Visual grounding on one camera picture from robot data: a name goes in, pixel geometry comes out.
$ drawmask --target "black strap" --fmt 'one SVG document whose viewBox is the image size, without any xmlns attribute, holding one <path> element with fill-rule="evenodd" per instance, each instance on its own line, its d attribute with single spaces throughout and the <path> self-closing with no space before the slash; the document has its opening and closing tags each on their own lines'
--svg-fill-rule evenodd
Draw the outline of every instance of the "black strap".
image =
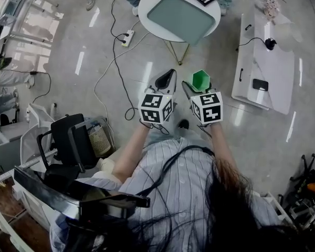
<svg viewBox="0 0 315 252">
<path fill-rule="evenodd" d="M 189 145 L 187 147 L 185 147 L 183 150 L 179 151 L 178 153 L 176 153 L 174 156 L 172 156 L 171 158 L 169 158 L 167 160 L 167 162 L 163 165 L 162 167 L 162 171 L 161 174 L 159 176 L 159 178 L 153 183 L 153 185 L 151 185 L 149 188 L 146 188 L 145 190 L 137 193 L 138 196 L 143 196 L 146 197 L 148 194 L 150 194 L 152 192 L 153 189 L 157 188 L 158 186 L 160 186 L 164 180 L 164 177 L 166 176 L 168 170 L 172 167 L 172 165 L 176 162 L 176 160 L 179 158 L 179 156 L 189 150 L 189 149 L 201 149 L 204 153 L 207 153 L 211 156 L 215 156 L 215 153 L 206 148 L 206 147 L 202 147 L 199 145 Z"/>
</svg>

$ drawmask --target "drawer handle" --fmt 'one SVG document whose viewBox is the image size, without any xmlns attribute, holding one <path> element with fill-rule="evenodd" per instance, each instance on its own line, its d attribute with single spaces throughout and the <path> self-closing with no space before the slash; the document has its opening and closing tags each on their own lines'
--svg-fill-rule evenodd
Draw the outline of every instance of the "drawer handle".
<svg viewBox="0 0 315 252">
<path fill-rule="evenodd" d="M 244 70 L 243 70 L 243 68 L 242 68 L 242 69 L 240 70 L 239 82 L 241 82 L 241 81 L 242 81 L 242 80 L 241 80 L 241 79 L 242 79 L 242 75 L 241 75 L 242 73 L 241 73 L 241 72 L 243 72 L 243 71 L 244 71 Z"/>
</svg>

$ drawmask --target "wooden floor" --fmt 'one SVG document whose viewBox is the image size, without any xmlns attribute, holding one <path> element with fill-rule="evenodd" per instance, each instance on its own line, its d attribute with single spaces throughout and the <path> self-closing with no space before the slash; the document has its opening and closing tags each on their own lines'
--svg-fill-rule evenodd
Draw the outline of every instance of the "wooden floor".
<svg viewBox="0 0 315 252">
<path fill-rule="evenodd" d="M 6 187 L 0 186 L 0 212 L 10 225 L 26 242 L 30 248 L 36 252 L 51 251 L 49 242 L 49 233 L 41 227 L 27 212 L 21 202 L 14 199 L 12 195 L 13 179 L 8 179 Z M 4 252 L 16 251 L 6 233 L 0 231 L 0 249 Z"/>
</svg>

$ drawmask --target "green cup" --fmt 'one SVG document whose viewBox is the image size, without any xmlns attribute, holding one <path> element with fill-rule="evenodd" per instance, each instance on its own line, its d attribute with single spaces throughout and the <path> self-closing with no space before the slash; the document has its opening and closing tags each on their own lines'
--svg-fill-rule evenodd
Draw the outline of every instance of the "green cup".
<svg viewBox="0 0 315 252">
<path fill-rule="evenodd" d="M 200 70 L 191 75 L 189 83 L 194 91 L 203 92 L 210 87 L 210 76 L 204 70 Z"/>
</svg>

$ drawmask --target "white round table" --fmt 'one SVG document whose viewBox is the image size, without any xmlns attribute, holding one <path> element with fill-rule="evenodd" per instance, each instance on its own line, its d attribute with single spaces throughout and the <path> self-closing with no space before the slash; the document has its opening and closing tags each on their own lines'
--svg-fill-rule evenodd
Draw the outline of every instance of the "white round table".
<svg viewBox="0 0 315 252">
<path fill-rule="evenodd" d="M 172 48 L 172 51 L 169 49 L 168 45 L 168 49 L 172 52 L 173 56 L 175 57 L 176 61 L 178 62 L 179 65 L 182 64 L 182 61 L 189 49 L 189 44 L 187 46 L 187 49 L 185 50 L 185 53 L 182 57 L 181 60 L 179 60 L 177 58 L 177 55 L 175 53 L 175 50 L 173 48 L 172 42 L 184 42 L 183 39 L 179 38 L 177 35 L 173 34 L 172 32 L 168 31 L 167 29 L 163 28 L 162 26 L 160 26 L 159 24 L 151 21 L 150 19 L 147 18 L 147 13 L 161 0 L 141 0 L 139 3 L 139 19 L 141 24 L 149 31 L 151 32 L 153 35 L 160 37 L 161 39 L 167 40 L 169 41 L 169 44 Z M 221 10 L 219 7 L 219 4 L 217 2 L 217 0 L 211 2 L 210 4 L 208 4 L 207 6 L 203 6 L 199 1 L 197 0 L 186 0 L 187 2 L 197 6 L 198 8 L 200 8 L 201 10 L 203 10 L 204 12 L 207 12 L 209 15 L 213 16 L 215 19 L 215 24 L 212 26 L 212 28 L 206 33 L 205 36 L 208 36 L 209 34 L 211 34 L 218 26 L 219 21 L 221 20 Z"/>
</svg>

